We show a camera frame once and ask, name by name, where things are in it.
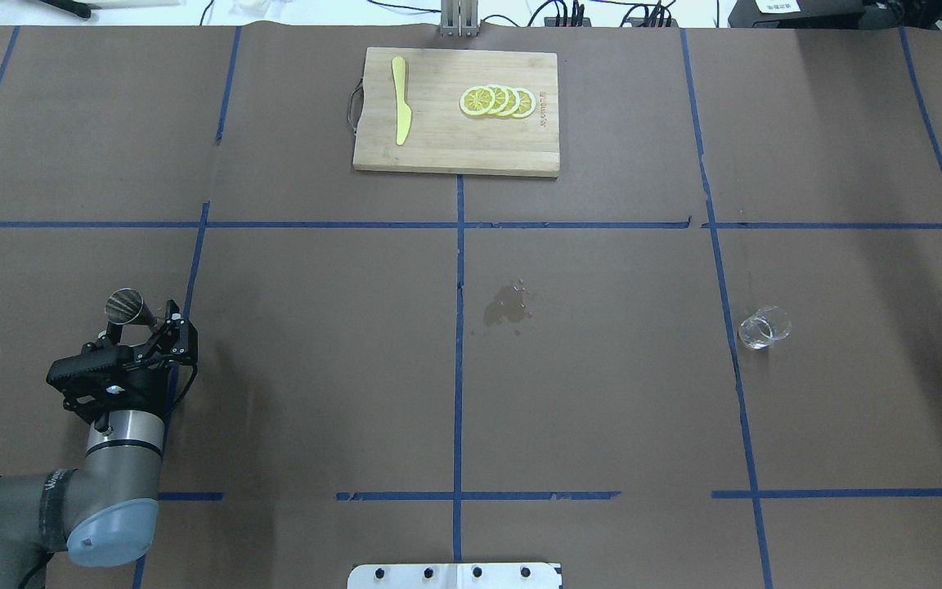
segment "sliced lemon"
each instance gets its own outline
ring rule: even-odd
[[[472,86],[460,94],[460,110],[467,116],[482,116],[493,108],[496,94],[489,86]]]
[[[508,108],[505,108],[501,112],[497,112],[497,116],[511,116],[516,110],[518,110],[518,92],[508,86],[504,86],[504,91],[505,93],[509,94],[511,100],[508,101]]]
[[[514,88],[515,96],[518,97],[518,108],[511,113],[512,119],[525,119],[533,115],[536,110],[536,96],[526,88]]]
[[[511,94],[508,93],[509,88],[507,86],[501,86],[499,83],[490,83],[489,88],[493,90],[493,108],[489,109],[490,115],[496,115],[496,113],[501,112],[502,110],[507,110],[508,104],[511,103]]]

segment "clear glass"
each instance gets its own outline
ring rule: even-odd
[[[792,320],[780,307],[756,310],[740,324],[740,340],[752,350],[762,350],[792,333]]]

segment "cutting board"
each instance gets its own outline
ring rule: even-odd
[[[412,109],[409,137],[402,146],[395,142],[395,56],[406,60],[406,101]],[[464,115],[460,94],[486,83],[532,91],[536,111],[526,119]],[[558,176],[554,53],[370,47],[362,86],[356,170]]]

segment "yellow knife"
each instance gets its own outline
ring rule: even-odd
[[[395,142],[402,145],[409,137],[409,126],[412,124],[412,109],[405,101],[405,60],[400,56],[392,59],[392,74],[395,75],[395,103],[397,104],[397,124]]]

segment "white label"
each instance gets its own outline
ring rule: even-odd
[[[782,15],[801,10],[797,7],[797,0],[755,0],[755,4],[758,4],[758,10],[763,15]]]

